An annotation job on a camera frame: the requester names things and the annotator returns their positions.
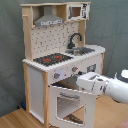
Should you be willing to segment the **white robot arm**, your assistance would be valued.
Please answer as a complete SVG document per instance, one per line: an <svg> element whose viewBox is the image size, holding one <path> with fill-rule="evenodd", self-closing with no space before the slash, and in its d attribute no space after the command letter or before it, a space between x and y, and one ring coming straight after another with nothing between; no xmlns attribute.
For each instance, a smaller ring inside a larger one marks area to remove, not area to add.
<svg viewBox="0 0 128 128"><path fill-rule="evenodd" d="M76 84L95 95L104 94L115 102L128 104L128 82L121 81L117 77L109 78L95 72L88 72L80 75Z"/></svg>

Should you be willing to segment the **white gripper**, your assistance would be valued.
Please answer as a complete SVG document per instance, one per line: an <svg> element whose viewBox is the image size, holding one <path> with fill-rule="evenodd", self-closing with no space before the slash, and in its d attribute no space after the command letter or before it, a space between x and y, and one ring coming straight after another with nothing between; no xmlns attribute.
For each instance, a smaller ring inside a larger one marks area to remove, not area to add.
<svg viewBox="0 0 128 128"><path fill-rule="evenodd" d="M76 84L85 90L91 91L95 95L101 95L108 82L108 78L95 72L88 72L77 78Z"/></svg>

